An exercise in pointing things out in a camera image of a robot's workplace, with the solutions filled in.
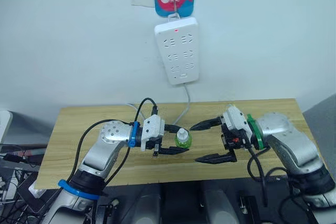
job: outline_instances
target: green bottle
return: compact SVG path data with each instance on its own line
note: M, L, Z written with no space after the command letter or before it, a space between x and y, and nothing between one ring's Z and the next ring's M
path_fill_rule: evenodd
M177 147L189 148L192 141L191 134L184 128L180 128L175 137L175 143Z

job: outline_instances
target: white power strip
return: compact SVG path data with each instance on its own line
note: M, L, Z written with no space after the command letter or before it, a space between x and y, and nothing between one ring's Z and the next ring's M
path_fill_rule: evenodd
M194 17L157 25L156 42L171 84L195 81L198 66L198 23Z

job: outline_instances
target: green ring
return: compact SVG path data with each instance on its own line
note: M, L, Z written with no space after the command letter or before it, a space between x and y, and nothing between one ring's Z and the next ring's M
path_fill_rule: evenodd
M247 114L247 122L250 123L252 129L254 130L254 133L256 134L259 150L262 150L264 148L264 143L261 139L261 133L258 129L258 126L256 125L256 120L254 120L251 114Z

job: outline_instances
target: white cable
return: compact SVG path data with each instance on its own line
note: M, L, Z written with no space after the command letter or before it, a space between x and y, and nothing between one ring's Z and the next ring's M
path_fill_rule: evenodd
M173 125L175 125L181 119L181 117L183 117L188 112L188 110L190 109L190 94L189 94L189 91L187 89L187 85L185 83L183 84L183 87L184 87L185 92L187 93L187 96L188 96L188 104L187 104L187 107L184 109L184 111L181 113L181 115L179 115L178 118L175 120L175 122L173 122Z
M135 106L135 105L133 105L133 104L131 104L131 103L126 103L126 105L128 105L128 106L134 108L136 111L138 111L137 106ZM140 116L142 117L143 120L145 120L145 117L144 117L144 115L142 114L141 111L140 111Z

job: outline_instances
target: black cable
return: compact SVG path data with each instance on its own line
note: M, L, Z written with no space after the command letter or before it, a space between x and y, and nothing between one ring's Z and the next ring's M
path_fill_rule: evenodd
M258 157L258 156L260 156L261 154L268 152L269 150L270 150L270 147L267 146L264 150L258 152L258 153L255 154L255 155L256 155L256 157ZM253 175L252 171L251 171L251 164L252 164L252 161L253 161L253 160L254 160L254 158L253 158L253 156L252 156L252 157L249 159L249 161L247 162L247 171L248 171L250 177L251 177L254 181L256 181L256 182L260 182L260 178L255 177L255 176Z
M302 205L300 205L298 202L296 202L295 198L296 198L296 195L294 194L294 188L293 188L293 185L291 182L289 182L289 194L292 196L291 197L291 201L297 205L299 208L301 208L301 210L303 212L305 212L306 214L308 214L309 212L309 209L308 208L304 208Z
M122 162L120 163L120 165L118 166L118 168L114 171L114 173L111 175L111 177L109 177L109 179L106 180L106 182L104 183L103 189L111 182L111 180L116 176L116 174L118 173L118 171L120 171L121 167L126 162L126 159L128 158L128 155L130 154L130 150L131 150L131 148L128 147L124 159L122 160Z
M141 107L145 103L145 101L151 101L153 106L156 107L156 103L154 102L154 100L152 98L147 97L147 98L143 99L142 102L140 103L139 107L138 107L138 111L137 111L137 114L135 115L134 121L136 121L138 119Z
M79 154L80 154L80 149L82 147L82 143L83 143L83 140L85 138L85 136L89 133L89 131L91 131L94 127L96 127L98 124L101 124L101 123L106 123L106 122L110 122L110 121L119 121L119 120L115 120L115 119L105 119L105 120L101 120L101 121L98 121L96 123L94 123L93 125L91 125L90 127L88 127L86 129L86 131L83 133L82 137L80 138L79 140L79 143L78 143L78 146L77 146L77 151L76 151L76 157L75 157L75 162L73 163L73 167L72 167L72 171L67 179L67 183L70 182L71 178L73 177L73 175L75 174L76 172L76 169L77 169L77 165L78 165L78 159L79 159Z
M271 174L273 173L273 172L275 172L276 170L282 170L282 171L284 171L285 173L287 173L287 175L289 174L289 172L288 172L288 170L287 169L285 169L285 168L283 168L283 167L274 167L274 168L272 168L271 170L269 170L268 172L267 172L267 174L266 174L266 178L269 178L269 176L271 176Z
M279 207L278 207L278 214L279 214L279 216L280 216L280 219L285 223L285 224L292 224L291 222L289 222L289 221L287 221L286 219L285 219L285 217L284 217L284 215L283 215L283 213L282 213L282 210L283 210L283 207L284 207L284 205L285 205L285 203L288 201L288 200L290 200L290 199L294 199L294 198L298 198L298 197L301 197L302 196L302 194L297 194L297 195L295 195L295 196L293 196L293 195L289 195L289 196L287 196L285 199L283 199L281 202L280 202L280 205L279 205Z
M10 177L10 178L5 178L5 176L4 175L2 175L2 174L0 174L0 177L3 179L3 181L6 183L6 185L9 183L9 184L13 184L15 187L16 187L16 191L17 191L17 185L15 184L15 183L13 183L12 182L12 179L14 178L14 177ZM2 195L1 195L1 201L4 201L4 193L2 193Z
M23 148L18 144L0 144L0 146L13 146L18 148L20 151L22 151L22 157L24 157L24 161L31 167L35 168L37 165L33 165L31 162L28 161L28 157L25 156L27 150L23 150Z
M14 212L9 212L9 214L6 217L2 217L3 219L0 220L0 223L3 223L5 220L8 220L10 218L10 216L14 215L15 213L17 213L19 210L21 210L21 208L23 208L26 204L23 203L21 206L19 206Z
M138 107L137 113L136 113L135 118L134 118L134 121L135 121L135 122L136 122L137 119L138 119L138 116L139 116L139 114L140 114L140 111L141 111L141 108L142 108L143 104L144 104L145 101L147 101L147 100L152 102L152 104L153 104L153 110L156 110L156 112L157 112L157 108L156 108L157 106L156 106L156 103L154 102L154 100L153 100L152 98L147 97L147 98L145 98L145 99L142 100L142 102L140 103L140 105L139 105L139 107ZM128 158L128 155L130 154L130 150L131 150L131 148L128 147L124 159L122 160L122 162L120 163L120 165L118 166L118 168L115 170L115 172L111 175L111 177L109 177L108 180L106 180L106 182L104 183L104 187L103 187L103 189L108 185L108 183L111 182L111 180L116 176L116 174L118 173L118 171L120 171L121 167L122 167L122 166L124 165L124 163L126 162L126 160L127 160L127 158Z
M18 200L19 200L19 198L16 197L15 202L12 204L12 207L11 207L11 209L9 210L7 217L11 216L11 213L12 213L12 211L13 211L13 208L15 207L16 203L18 202Z
M266 191L266 179L265 179L265 174L264 170L261 166L261 163L258 159L258 156L253 152L252 148L248 148L248 151L250 152L252 158L257 164L258 170L259 170L259 175L260 175L260 184L261 184L261 192L262 192L262 203L264 204L265 207L268 205L268 197L267 197L267 191Z

